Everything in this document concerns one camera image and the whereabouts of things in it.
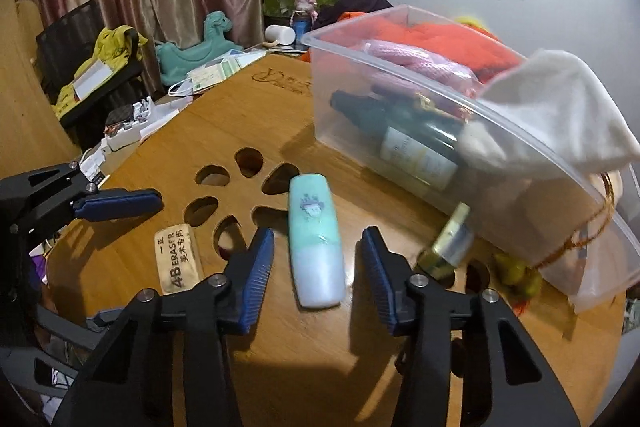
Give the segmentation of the green spray bottle black cap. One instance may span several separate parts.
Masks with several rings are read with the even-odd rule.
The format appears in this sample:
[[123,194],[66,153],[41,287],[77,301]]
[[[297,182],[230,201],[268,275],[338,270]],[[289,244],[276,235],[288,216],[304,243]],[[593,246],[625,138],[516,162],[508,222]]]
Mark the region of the green spray bottle black cap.
[[462,166],[460,118],[405,96],[337,90],[330,104],[370,141],[379,158],[435,190],[445,190]]

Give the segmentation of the teal lotion tube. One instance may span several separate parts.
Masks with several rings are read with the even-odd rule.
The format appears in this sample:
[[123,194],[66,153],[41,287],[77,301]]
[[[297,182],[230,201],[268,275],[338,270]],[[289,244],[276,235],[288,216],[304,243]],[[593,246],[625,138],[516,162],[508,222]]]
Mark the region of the teal lotion tube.
[[290,182],[288,249],[299,306],[338,306],[346,294],[345,261],[331,190],[322,174],[299,174]]

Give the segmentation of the white drawstring pouch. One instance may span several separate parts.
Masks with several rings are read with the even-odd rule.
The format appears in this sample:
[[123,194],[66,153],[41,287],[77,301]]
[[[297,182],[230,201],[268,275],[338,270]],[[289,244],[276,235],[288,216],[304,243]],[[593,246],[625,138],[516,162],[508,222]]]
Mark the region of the white drawstring pouch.
[[639,141],[623,114],[574,54],[540,50],[492,80],[477,101],[506,120],[502,129],[477,116],[464,125],[458,151],[478,170],[536,180],[560,175],[539,147],[514,134],[518,129],[581,174],[618,170],[639,159]]

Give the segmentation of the clear plastic storage bin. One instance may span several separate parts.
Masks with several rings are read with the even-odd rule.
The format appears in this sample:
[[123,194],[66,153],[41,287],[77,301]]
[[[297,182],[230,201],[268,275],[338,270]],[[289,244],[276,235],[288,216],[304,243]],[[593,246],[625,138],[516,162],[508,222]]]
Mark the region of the clear plastic storage bin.
[[314,134],[585,311],[639,280],[639,142],[579,57],[401,5],[304,37]]

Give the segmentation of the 4B eraser block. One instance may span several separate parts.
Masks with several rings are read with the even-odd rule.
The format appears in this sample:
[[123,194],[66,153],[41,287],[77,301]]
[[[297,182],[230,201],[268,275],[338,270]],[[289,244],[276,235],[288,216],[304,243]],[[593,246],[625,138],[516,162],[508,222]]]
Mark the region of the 4B eraser block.
[[198,243],[191,225],[171,225],[154,234],[155,262],[163,295],[190,291],[203,280]]

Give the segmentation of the yellow cloth on chair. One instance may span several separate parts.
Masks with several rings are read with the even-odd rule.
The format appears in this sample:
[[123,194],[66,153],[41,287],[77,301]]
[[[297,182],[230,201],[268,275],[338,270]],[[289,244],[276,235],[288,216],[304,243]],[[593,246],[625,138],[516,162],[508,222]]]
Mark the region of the yellow cloth on chair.
[[56,118],[61,120],[93,91],[114,77],[131,57],[135,56],[141,61],[141,49],[148,42],[144,35],[131,26],[103,28],[96,38],[92,55],[78,67],[73,80],[61,89],[58,101],[52,106]]

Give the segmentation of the teal toy horse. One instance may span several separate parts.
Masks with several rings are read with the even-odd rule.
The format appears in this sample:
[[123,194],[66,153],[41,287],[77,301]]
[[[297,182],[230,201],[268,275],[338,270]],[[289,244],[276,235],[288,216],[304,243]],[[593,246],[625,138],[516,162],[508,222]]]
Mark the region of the teal toy horse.
[[228,40],[226,35],[232,29],[232,21],[222,11],[210,12],[203,22],[203,40],[181,49],[173,42],[155,43],[155,55],[160,68],[160,81],[169,88],[186,78],[191,72],[214,58],[229,51],[239,51],[242,46]]

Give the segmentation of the small gold black box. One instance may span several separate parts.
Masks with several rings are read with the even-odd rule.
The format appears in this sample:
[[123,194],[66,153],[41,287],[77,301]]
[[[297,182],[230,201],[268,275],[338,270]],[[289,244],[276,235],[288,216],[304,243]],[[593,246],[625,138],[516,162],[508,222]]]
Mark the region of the small gold black box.
[[474,232],[466,223],[470,212],[469,205],[459,202],[439,236],[416,260],[420,270],[438,281],[454,275],[475,239]]

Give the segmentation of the orange jacket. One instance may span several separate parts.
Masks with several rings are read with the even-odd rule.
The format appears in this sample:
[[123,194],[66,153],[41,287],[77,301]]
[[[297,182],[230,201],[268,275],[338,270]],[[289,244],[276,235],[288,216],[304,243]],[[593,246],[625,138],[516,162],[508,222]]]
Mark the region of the orange jacket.
[[368,14],[350,12],[307,37],[311,46],[322,42],[350,50],[360,50],[369,40],[412,46],[468,68],[483,84],[524,61],[484,28],[459,24],[412,6]]

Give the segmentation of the yellow gourd charm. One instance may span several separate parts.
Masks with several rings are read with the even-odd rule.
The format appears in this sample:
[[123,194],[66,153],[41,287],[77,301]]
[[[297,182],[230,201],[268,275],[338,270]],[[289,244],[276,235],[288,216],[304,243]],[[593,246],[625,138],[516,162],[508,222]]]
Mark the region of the yellow gourd charm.
[[561,180],[540,182],[526,192],[526,216],[552,242],[553,249],[536,261],[495,255],[500,282],[511,288],[521,307],[539,295],[544,270],[556,275],[567,296],[582,286],[589,248],[612,221],[617,199],[623,194],[617,171],[592,176],[590,182],[603,197],[599,205]]

